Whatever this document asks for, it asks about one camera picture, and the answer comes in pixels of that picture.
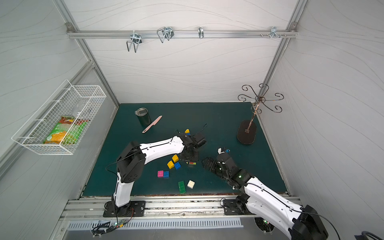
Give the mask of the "cream lego brick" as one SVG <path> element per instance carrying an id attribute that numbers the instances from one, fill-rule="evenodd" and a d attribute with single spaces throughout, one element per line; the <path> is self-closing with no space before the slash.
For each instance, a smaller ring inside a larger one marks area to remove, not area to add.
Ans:
<path id="1" fill-rule="evenodd" d="M 190 188 L 190 189 L 193 189 L 194 186 L 195 186 L 195 182 L 192 181 L 192 180 L 189 180 L 189 181 L 188 181 L 188 184 L 187 184 L 187 187 Z"/>

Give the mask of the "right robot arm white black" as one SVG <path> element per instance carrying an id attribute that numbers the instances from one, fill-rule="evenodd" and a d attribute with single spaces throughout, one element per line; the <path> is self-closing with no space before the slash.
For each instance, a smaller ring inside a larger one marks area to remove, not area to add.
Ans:
<path id="1" fill-rule="evenodd" d="M 240 194 L 223 205 L 227 215 L 256 215 L 279 229 L 290 240 L 326 240 L 329 234 L 317 211 L 277 194 L 257 177 L 239 168 L 227 152 L 202 160 L 204 169 L 225 180 Z"/>

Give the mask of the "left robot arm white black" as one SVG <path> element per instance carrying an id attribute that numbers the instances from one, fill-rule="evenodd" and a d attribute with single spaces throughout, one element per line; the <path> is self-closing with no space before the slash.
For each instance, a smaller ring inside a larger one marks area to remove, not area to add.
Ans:
<path id="1" fill-rule="evenodd" d="M 130 142 L 119 155 L 117 164 L 117 184 L 112 199 L 105 204 L 103 217 L 142 217 L 145 201 L 132 201 L 131 192 L 146 164 L 169 155 L 178 155 L 188 163 L 199 160 L 199 148 L 206 143 L 202 133 L 178 134 L 170 139 L 139 144 Z"/>

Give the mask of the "blue lego brick centre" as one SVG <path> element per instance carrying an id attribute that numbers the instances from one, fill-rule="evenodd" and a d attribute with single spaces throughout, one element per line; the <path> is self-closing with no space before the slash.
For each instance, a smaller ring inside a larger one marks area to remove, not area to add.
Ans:
<path id="1" fill-rule="evenodd" d="M 181 168 L 181 164 L 179 162 L 175 163 L 174 166 L 176 170 Z"/>

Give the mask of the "dark green long lego brick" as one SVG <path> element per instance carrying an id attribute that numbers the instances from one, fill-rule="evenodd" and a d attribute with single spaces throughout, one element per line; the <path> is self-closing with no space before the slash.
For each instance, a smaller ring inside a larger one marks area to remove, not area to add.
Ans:
<path id="1" fill-rule="evenodd" d="M 178 182 L 178 188 L 179 188 L 179 193 L 181 195 L 186 193 L 186 187 L 185 187 L 185 182 L 184 181 Z"/>

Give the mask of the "black metal jewelry stand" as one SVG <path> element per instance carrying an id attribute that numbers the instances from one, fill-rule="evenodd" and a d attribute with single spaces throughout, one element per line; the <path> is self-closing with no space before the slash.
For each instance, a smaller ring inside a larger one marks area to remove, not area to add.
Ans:
<path id="1" fill-rule="evenodd" d="M 268 110 L 272 111 L 273 113 L 281 113 L 283 111 L 283 109 L 278 105 L 276 105 L 274 109 L 266 105 L 266 102 L 276 102 L 276 101 L 283 100 L 285 98 L 283 94 L 275 93 L 275 99 L 268 100 L 265 98 L 265 94 L 269 91 L 269 86 L 267 84 L 261 83 L 259 84 L 259 88 L 263 90 L 263 92 L 257 94 L 252 86 L 243 85 L 242 86 L 243 91 L 247 92 L 251 90 L 255 96 L 251 97 L 246 94 L 238 95 L 239 101 L 250 102 L 252 104 L 251 111 L 253 114 L 250 120 L 244 120 L 239 125 L 238 132 L 237 132 L 237 139 L 242 145 L 251 145 L 254 143 L 256 139 L 257 125 L 254 123 L 254 121 L 257 118 L 257 116 L 262 113 L 261 106 L 266 107 Z"/>

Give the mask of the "pink plastic knife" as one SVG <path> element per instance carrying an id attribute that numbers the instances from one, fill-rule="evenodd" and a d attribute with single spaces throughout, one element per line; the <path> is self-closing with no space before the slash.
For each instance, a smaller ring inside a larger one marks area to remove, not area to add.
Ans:
<path id="1" fill-rule="evenodd" d="M 142 134 L 145 134 L 147 131 L 151 129 L 151 127 L 155 126 L 163 116 L 158 116 L 151 124 L 149 124 L 143 131 Z"/>

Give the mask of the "dark green metal tumbler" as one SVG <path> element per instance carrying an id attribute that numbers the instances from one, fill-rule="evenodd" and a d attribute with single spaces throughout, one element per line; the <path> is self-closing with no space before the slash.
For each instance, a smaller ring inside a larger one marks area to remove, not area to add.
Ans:
<path id="1" fill-rule="evenodd" d="M 135 111 L 135 115 L 138 117 L 140 124 L 144 128 L 146 128 L 147 126 L 149 126 L 152 123 L 151 117 L 150 117 L 150 114 L 149 114 L 149 111 L 147 108 L 137 109 Z"/>

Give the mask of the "metal hook clip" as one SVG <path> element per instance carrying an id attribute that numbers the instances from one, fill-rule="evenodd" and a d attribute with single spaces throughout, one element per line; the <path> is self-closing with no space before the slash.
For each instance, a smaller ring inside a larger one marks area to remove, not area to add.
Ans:
<path id="1" fill-rule="evenodd" d="M 203 39 L 204 38 L 204 29 L 203 29 L 203 27 L 198 27 L 198 35 L 199 35 L 199 39 Z"/>
<path id="2" fill-rule="evenodd" d="M 262 38 L 268 37 L 270 39 L 274 39 L 274 38 L 279 38 L 280 39 L 280 38 L 285 38 L 286 34 L 279 34 L 277 28 L 276 27 L 272 27 L 268 34 L 265 34 L 265 35 L 264 34 L 260 34 L 260 36 Z"/>
<path id="3" fill-rule="evenodd" d="M 136 34 L 136 33 L 133 33 L 130 36 L 130 38 L 131 39 L 126 42 L 127 50 L 128 50 L 128 52 L 133 50 L 136 53 L 138 48 L 139 48 L 139 45 L 143 42 L 142 41 L 142 37 L 140 35 Z"/>
<path id="4" fill-rule="evenodd" d="M 164 43 L 165 40 L 169 41 L 175 35 L 172 27 L 163 27 L 157 30 L 157 35 L 161 41 Z"/>

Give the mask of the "green snack bag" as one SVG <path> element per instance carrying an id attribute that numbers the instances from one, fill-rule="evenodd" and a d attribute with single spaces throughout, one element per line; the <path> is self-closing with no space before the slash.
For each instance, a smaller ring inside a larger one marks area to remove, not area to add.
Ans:
<path id="1" fill-rule="evenodd" d="M 76 144 L 87 125 L 88 120 L 61 116 L 60 121 L 54 126 L 53 130 L 43 141 L 43 144 Z"/>

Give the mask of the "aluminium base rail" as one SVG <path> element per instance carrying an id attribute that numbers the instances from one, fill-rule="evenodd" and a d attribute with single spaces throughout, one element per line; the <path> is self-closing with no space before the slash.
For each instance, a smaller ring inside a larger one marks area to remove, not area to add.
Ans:
<path id="1" fill-rule="evenodd" d="M 133 201 L 145 201 L 144 218 L 214 218 L 223 217 L 224 200 L 234 200 L 236 195 L 202 196 L 133 196 Z M 60 220 L 101 220 L 104 205 L 110 198 L 85 197 L 69 200 Z"/>

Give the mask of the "aluminium crossbar rail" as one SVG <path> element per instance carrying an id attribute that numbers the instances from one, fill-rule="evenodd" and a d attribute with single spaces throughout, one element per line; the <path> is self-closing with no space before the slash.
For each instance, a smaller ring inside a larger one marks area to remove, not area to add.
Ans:
<path id="1" fill-rule="evenodd" d="M 199 39 L 198 30 L 173 30 L 175 35 L 172 39 Z M 206 30 L 203 39 L 257 39 L 262 38 L 260 34 L 268 34 L 270 30 Z M 157 30 L 149 31 L 77 31 L 68 32 L 71 39 L 129 39 L 136 33 L 145 39 L 159 39 Z M 295 38 L 297 31 L 278 30 L 279 34 L 286 34 L 285 38 Z"/>

